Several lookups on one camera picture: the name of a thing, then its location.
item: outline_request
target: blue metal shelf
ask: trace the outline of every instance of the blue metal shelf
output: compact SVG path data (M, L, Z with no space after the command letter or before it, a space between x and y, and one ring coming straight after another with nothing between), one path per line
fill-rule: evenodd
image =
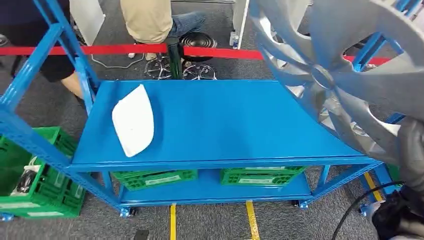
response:
M216 204L228 202L299 200L312 198L305 174L300 174L287 186L221 185L219 169L202 169L198 179L138 191L124 191L122 206L177 204Z
M155 132L144 151L126 157L112 123L112 109L140 84L151 101ZM82 172L100 167L187 169L194 162L196 167L207 165L203 168L238 162L316 165L320 160L343 164L349 158L372 162L317 125L278 81L104 81L71 168Z

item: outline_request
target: green crate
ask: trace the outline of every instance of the green crate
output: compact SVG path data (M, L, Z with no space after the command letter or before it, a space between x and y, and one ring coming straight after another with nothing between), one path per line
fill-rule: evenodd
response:
M65 155L70 157L75 152L76 141L60 127L38 127L34 130ZM81 206L70 205L66 200L70 198L70 180L65 175L4 137L0 138L0 149L0 212L28 218L78 215L75 212L79 212ZM40 169L28 194L10 196L24 172L24 166L33 158L36 158L34 165L40 165Z
M131 191L163 184L193 180L198 177L197 170L171 171L115 171L112 175Z
M393 182L401 180L401 174L399 173L399 167L392 164L386 164L388 174Z
M306 166L245 167L221 169L223 185L285 186Z

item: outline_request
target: black cable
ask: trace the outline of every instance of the black cable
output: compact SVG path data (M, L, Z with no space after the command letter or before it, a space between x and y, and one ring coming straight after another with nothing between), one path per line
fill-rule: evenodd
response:
M364 194L362 194L360 197L358 197L357 199L355 199L355 201L350 205L350 207L346 210L346 212L344 213L343 217L340 219L340 222L338 223L337 227L334 230L334 233L332 234L332 238L331 240L336 240L337 234L340 231L340 228L342 227L343 223L345 222L346 218L348 217L349 213L352 211L352 209L354 209L356 207L356 205L359 204L359 202L364 199L368 194L378 191L380 189L383 189L385 187L388 186L393 186L393 185L398 185L398 184L403 184L403 181L392 181L377 187L374 187L371 190L366 191Z

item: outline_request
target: silver hubcap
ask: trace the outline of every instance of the silver hubcap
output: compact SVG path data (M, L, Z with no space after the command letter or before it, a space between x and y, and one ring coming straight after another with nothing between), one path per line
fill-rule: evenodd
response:
M389 2L315 0L308 9L310 0L250 0L250 16L267 65L309 115L357 151L397 164L400 126L378 120L369 104L424 121L424 38ZM305 12L310 36L298 32ZM375 32L405 53L354 71L343 52Z

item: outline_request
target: white plastic cover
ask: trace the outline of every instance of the white plastic cover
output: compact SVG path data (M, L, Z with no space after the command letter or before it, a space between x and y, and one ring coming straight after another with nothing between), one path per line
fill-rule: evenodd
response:
M149 146L154 135L153 111L142 84L115 105L112 121L127 157L133 157Z

